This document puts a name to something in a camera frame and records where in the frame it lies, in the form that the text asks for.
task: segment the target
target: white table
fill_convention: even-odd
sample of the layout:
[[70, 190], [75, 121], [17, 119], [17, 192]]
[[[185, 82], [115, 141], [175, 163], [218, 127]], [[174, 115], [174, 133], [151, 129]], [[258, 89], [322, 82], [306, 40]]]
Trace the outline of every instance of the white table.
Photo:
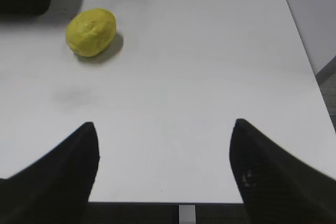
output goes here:
[[83, 0], [118, 22], [92, 61], [65, 43], [72, 1], [0, 23], [1, 177], [93, 121], [91, 201], [241, 202], [228, 158], [237, 118], [336, 177], [335, 132], [286, 0]]

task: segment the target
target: table leg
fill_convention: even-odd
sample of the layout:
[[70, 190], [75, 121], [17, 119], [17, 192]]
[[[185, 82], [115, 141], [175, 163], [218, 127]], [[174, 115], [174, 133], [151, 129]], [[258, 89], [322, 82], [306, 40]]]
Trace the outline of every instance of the table leg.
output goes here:
[[196, 224], [195, 206], [180, 205], [178, 215], [180, 224]]

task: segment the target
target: floor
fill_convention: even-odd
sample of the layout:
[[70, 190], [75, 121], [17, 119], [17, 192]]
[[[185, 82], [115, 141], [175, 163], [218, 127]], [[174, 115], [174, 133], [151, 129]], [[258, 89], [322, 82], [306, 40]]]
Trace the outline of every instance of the floor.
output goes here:
[[334, 128], [336, 128], [336, 74], [325, 81], [320, 86], [320, 89], [329, 111], [331, 121]]

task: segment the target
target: white wall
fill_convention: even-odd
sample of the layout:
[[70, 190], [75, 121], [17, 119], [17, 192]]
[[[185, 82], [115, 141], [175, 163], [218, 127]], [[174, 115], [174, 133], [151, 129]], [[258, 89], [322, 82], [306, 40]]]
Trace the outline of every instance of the white wall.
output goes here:
[[287, 1], [317, 74], [336, 55], [336, 0]]

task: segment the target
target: lemon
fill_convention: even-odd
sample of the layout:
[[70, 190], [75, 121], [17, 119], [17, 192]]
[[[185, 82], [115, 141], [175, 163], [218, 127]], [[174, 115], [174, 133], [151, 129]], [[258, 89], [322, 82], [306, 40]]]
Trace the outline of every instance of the lemon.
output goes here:
[[78, 14], [66, 31], [70, 49], [85, 57], [104, 51], [117, 31], [115, 16], [108, 10], [96, 8]]

